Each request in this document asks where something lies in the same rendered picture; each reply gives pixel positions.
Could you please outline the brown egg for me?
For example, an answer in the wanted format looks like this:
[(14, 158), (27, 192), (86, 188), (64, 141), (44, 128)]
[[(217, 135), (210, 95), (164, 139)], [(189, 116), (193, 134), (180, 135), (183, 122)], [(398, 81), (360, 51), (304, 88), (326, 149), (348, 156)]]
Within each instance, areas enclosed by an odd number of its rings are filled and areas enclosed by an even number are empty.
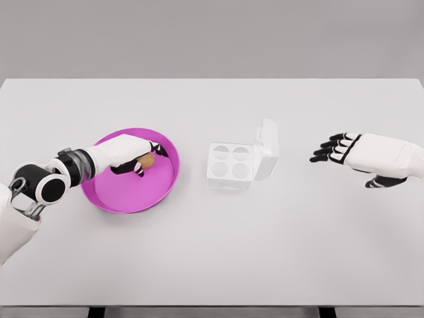
[(150, 167), (152, 167), (155, 163), (155, 160), (156, 160), (155, 156), (151, 152), (148, 152), (147, 154), (143, 156), (139, 156), (137, 158), (137, 161), (143, 170), (149, 169)]

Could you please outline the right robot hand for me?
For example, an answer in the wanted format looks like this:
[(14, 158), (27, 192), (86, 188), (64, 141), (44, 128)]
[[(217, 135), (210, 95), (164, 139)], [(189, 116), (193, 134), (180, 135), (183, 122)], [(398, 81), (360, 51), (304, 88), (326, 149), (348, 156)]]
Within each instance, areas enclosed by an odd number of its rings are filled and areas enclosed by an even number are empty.
[(309, 161), (330, 161), (358, 172), (374, 174), (365, 187), (388, 188), (415, 177), (411, 172), (411, 159), (416, 146), (412, 142), (388, 136), (344, 132), (331, 136), (321, 144)]

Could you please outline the pink round plate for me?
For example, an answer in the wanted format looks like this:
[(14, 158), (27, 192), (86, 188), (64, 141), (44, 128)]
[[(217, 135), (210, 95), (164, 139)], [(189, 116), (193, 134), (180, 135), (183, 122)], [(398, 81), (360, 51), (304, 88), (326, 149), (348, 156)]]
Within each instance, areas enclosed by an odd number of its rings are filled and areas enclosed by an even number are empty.
[(143, 177), (135, 173), (116, 175), (109, 168), (81, 185), (87, 199), (96, 207), (112, 213), (138, 213), (162, 201), (173, 188), (180, 172), (180, 157), (174, 144), (161, 133), (146, 128), (127, 128), (112, 132), (95, 145), (121, 134), (160, 143), (168, 157), (155, 156), (155, 163)]

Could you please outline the white egg box with lid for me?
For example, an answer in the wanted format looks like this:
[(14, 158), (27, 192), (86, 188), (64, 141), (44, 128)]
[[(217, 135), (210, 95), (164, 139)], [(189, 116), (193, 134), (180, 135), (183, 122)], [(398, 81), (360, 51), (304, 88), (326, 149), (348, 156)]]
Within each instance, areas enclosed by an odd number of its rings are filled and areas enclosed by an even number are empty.
[(278, 125), (262, 119), (251, 144), (212, 142), (207, 159), (207, 185), (249, 189), (273, 172), (280, 156)]

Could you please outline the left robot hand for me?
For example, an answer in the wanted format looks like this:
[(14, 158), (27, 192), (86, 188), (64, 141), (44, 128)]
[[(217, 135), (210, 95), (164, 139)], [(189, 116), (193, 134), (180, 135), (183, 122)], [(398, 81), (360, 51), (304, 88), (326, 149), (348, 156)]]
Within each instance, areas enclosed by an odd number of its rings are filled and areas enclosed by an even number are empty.
[(116, 175), (132, 172), (143, 178), (147, 167), (146, 164), (141, 163), (141, 157), (153, 153), (165, 158), (169, 157), (160, 143), (129, 134), (121, 134), (102, 143), (101, 146), (106, 146), (106, 151), (112, 160), (107, 166)]

